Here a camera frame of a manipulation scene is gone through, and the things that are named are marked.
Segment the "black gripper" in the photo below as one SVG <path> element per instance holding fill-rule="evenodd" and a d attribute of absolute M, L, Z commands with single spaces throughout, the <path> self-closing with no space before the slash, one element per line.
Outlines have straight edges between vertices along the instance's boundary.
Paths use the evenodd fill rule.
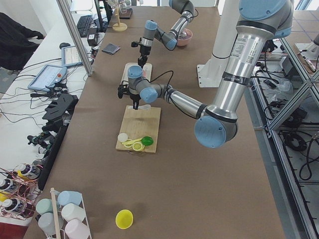
<path fill-rule="evenodd" d="M 147 58 L 151 52 L 150 46 L 140 45 L 140 57 L 138 58 L 138 65 L 143 68 L 147 63 Z"/>
<path fill-rule="evenodd" d="M 130 93 L 130 98 L 133 101 L 133 109 L 138 110 L 139 108 L 139 101 L 140 101 L 140 95 L 139 94 L 132 94 Z"/>

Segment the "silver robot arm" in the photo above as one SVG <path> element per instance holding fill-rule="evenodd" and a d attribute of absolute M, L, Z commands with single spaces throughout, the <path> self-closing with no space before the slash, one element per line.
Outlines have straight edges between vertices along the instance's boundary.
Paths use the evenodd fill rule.
<path fill-rule="evenodd" d="M 140 46 L 141 55 L 138 58 L 138 65 L 140 67 L 144 67 L 146 64 L 154 39 L 157 39 L 159 42 L 161 42 L 166 49 L 173 51 L 177 45 L 178 36 L 196 17 L 195 7 L 189 0 L 170 0 L 169 6 L 180 13 L 181 16 L 168 32 L 160 29 L 155 21 L 147 20 L 145 23 L 143 36 L 139 41 L 134 41 L 131 43 L 132 47 Z"/>
<path fill-rule="evenodd" d="M 216 96 L 210 105 L 177 91 L 169 84 L 153 84 L 143 76 L 143 66 L 150 54 L 153 40 L 157 39 L 167 49 L 174 49 L 178 35 L 195 18 L 195 9 L 190 1 L 172 0 L 169 5 L 180 13 L 179 20 L 168 32 L 161 30 L 154 21 L 148 20 L 145 23 L 143 37 L 132 43 L 133 47 L 140 48 L 138 64 L 128 68 L 128 83 L 119 86 L 118 96 L 130 96 L 134 109 L 138 108 L 140 100 L 150 104 L 163 98 L 196 119 L 194 133 L 200 144 L 209 148 L 221 147 L 237 133 L 236 110 L 266 41 L 286 37 L 291 33 L 293 2 L 239 1 L 237 37 Z"/>

